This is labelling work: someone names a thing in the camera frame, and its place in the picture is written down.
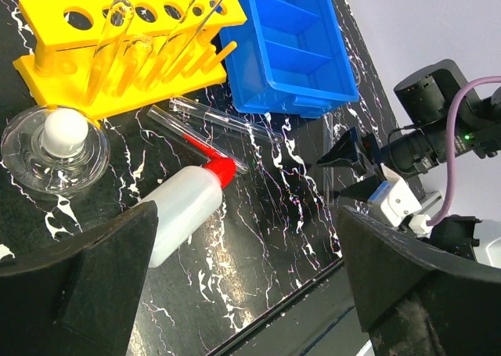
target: glass test tube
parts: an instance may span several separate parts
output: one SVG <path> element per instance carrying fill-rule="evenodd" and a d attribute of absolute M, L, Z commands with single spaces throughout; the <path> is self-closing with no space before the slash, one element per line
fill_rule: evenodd
<path fill-rule="evenodd" d="M 198 26 L 189 31 L 179 32 L 182 24 L 186 21 L 188 16 L 196 16 L 196 1 L 192 0 L 184 14 L 182 15 L 179 22 L 174 26 L 171 32 L 168 34 L 165 43 L 162 45 L 158 51 L 157 58 L 154 65 L 152 66 L 150 72 L 146 75 L 143 83 L 142 89 L 148 90 L 155 87 L 160 80 L 163 79 L 165 74 L 171 68 L 171 65 L 178 61 L 179 57 L 184 53 L 186 47 L 191 43 L 191 41 L 202 31 L 205 23 L 214 14 L 222 10 L 221 3 L 223 0 L 217 0 L 210 3 L 211 10 L 207 16 L 200 21 Z"/>
<path fill-rule="evenodd" d="M 115 0 L 111 3 L 88 72 L 84 91 L 88 105 L 94 102 L 103 87 L 133 17 L 134 6 L 129 0 Z"/>
<path fill-rule="evenodd" d="M 125 48 L 119 69 L 120 81 L 115 96 L 120 98 L 137 78 L 144 64 L 153 52 L 153 39 L 146 35 L 136 35 Z"/>
<path fill-rule="evenodd" d="M 173 131 L 175 134 L 180 135 L 183 138 L 188 135 L 202 145 L 212 148 L 216 153 L 223 156 L 224 158 L 232 159 L 235 162 L 236 170 L 239 173 L 246 174 L 249 172 L 249 166 L 242 160 L 240 160 L 233 154 L 226 152 L 215 143 L 208 141 L 207 138 L 203 137 L 200 133 L 194 131 L 191 127 L 182 123 L 180 120 L 176 119 L 174 116 L 172 116 L 168 112 L 165 112 L 161 108 L 152 106 L 148 111 L 148 116 L 154 119 L 156 122 L 164 125 L 169 131 Z"/>
<path fill-rule="evenodd" d="M 210 121 L 222 127 L 239 131 L 246 135 L 253 135 L 266 142 L 282 143 L 283 136 L 280 133 L 263 128 L 255 123 L 250 123 L 241 117 L 229 115 L 204 104 L 194 102 L 187 98 L 173 98 L 169 102 L 171 110 L 184 112 L 194 117 Z"/>

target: white lid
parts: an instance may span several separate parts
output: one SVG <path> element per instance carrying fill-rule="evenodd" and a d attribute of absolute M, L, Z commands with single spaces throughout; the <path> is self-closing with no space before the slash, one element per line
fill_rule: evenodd
<path fill-rule="evenodd" d="M 59 108 L 45 120 L 41 143 L 51 155 L 71 158 L 82 150 L 87 134 L 87 120 L 81 113 Z"/>

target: blue tray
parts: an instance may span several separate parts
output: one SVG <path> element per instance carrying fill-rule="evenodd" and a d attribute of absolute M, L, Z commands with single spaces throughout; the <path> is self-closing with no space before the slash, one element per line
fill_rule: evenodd
<path fill-rule="evenodd" d="M 223 46 L 235 107 L 317 118 L 359 99 L 331 0 L 239 0 L 248 21 Z"/>

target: test tube rack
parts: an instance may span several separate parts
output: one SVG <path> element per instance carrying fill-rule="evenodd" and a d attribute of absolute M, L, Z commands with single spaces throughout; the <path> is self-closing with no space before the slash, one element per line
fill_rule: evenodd
<path fill-rule="evenodd" d="M 103 30 L 106 10 L 113 1 L 20 0 L 20 10 L 34 32 L 37 45 L 34 55 L 21 56 L 13 64 L 38 105 L 68 106 L 81 111 L 91 120 L 100 120 L 226 80 L 221 61 L 236 44 L 232 42 L 216 54 L 211 40 L 222 27 L 240 25 L 247 20 L 238 0 L 223 0 L 218 12 L 209 18 L 204 29 L 191 41 L 185 54 L 179 57 L 166 77 L 153 89 L 142 91 L 139 86 L 132 85 L 118 98 L 106 90 L 112 85 L 113 78 L 110 78 L 96 100 L 90 105 L 85 104 L 82 95 L 90 63 Z M 157 52 L 178 22 L 176 15 L 172 16 L 168 10 L 174 8 L 181 16 L 192 0 L 129 1 L 136 8 L 136 12 L 138 9 L 147 9 L 155 20 L 148 22 L 136 15 L 117 57 L 122 57 L 126 42 L 138 34 L 150 36 Z M 210 5 L 215 2 L 218 0 L 197 0 L 197 15 L 190 13 L 192 15 L 186 16 L 178 32 L 193 33 L 193 29 L 197 29 L 211 11 Z M 65 16 L 72 12 L 86 17 L 91 27 L 80 30 L 71 26 Z M 153 52 L 148 61 L 155 59 L 156 52 Z M 146 63 L 138 75 L 138 83 L 145 77 L 144 72 L 148 67 Z"/>

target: red tip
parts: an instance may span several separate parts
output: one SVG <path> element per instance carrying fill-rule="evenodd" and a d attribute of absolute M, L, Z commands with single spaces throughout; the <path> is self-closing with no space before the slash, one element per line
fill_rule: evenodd
<path fill-rule="evenodd" d="M 209 145 L 205 145 L 202 142 L 197 141 L 190 135 L 183 135 L 183 137 L 186 141 L 190 142 L 205 155 L 211 158 L 211 161 L 205 164 L 204 168 L 214 172 L 221 182 L 221 188 L 225 188 L 232 181 L 233 176 L 235 176 L 236 173 L 236 165 L 233 159 L 222 157 Z"/>

